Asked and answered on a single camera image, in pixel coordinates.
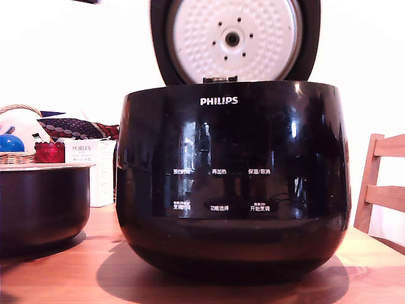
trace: pot rim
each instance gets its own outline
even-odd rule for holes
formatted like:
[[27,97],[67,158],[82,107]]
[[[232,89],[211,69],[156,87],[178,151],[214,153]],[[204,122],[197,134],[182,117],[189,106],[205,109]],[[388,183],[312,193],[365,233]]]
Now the pot rim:
[[134,91],[131,93],[127,94],[127,97],[133,94],[139,94],[143,92],[150,92],[150,91],[164,91],[164,90],[170,90],[173,88],[178,88],[181,90],[182,88],[185,89],[192,89],[193,87],[203,87],[206,86],[207,88],[210,88],[210,86],[236,86],[237,84],[243,84],[243,85],[263,85],[263,86],[268,86],[268,85],[276,85],[276,84],[283,84],[285,86],[296,86],[296,85],[311,85],[315,87],[328,87],[329,89],[333,89],[335,91],[338,91],[339,88],[336,87],[333,84],[327,84],[324,82],[314,82],[314,81],[306,81],[306,80],[260,80],[260,81],[238,81],[238,82],[219,82],[219,83],[210,83],[210,84],[177,84],[177,85],[166,85],[162,87],[152,87],[148,89],[142,89],[139,91]]
[[95,165],[96,165],[95,163],[25,163],[25,164],[0,165],[0,172],[78,169],[78,168],[90,168]]

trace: chair backrest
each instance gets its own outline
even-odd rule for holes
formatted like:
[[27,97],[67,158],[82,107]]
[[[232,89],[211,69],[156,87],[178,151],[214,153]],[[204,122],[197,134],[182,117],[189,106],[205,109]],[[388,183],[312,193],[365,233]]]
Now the chair backrest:
[[377,186],[382,156],[405,157],[405,134],[384,138],[372,134],[364,166],[354,227],[368,233],[373,205],[405,212],[405,187]]

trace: wooden table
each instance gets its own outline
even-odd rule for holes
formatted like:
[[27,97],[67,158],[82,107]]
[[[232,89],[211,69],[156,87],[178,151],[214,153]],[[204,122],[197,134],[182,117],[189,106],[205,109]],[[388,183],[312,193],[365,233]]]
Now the wooden table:
[[143,262],[114,206],[92,208],[64,251],[1,264],[0,303],[405,303],[405,256],[350,228],[337,254],[299,283],[198,285]]

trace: red glass container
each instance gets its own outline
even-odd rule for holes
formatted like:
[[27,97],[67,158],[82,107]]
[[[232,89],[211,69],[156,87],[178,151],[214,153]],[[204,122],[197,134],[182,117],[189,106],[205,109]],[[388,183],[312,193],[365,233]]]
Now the red glass container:
[[37,142],[35,144],[36,163],[64,163],[65,145],[57,142]]

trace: white inner lid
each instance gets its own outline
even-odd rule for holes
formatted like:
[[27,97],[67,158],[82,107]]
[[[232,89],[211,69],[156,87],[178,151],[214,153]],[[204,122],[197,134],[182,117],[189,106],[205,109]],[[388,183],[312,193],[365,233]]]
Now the white inner lid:
[[282,80],[301,37],[296,0],[175,0],[168,19],[170,56],[187,83]]

